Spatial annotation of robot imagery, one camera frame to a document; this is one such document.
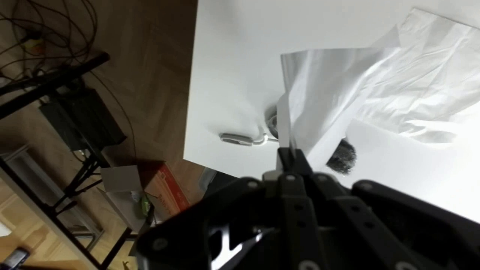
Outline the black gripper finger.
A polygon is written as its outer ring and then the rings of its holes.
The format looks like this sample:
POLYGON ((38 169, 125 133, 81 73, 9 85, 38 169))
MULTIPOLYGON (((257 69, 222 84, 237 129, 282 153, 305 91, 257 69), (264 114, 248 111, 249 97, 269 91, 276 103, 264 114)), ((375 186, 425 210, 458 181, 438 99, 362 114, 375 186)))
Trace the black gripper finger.
POLYGON ((278 150, 278 178, 293 175, 303 177, 306 174, 305 154, 299 148, 281 147, 278 150))

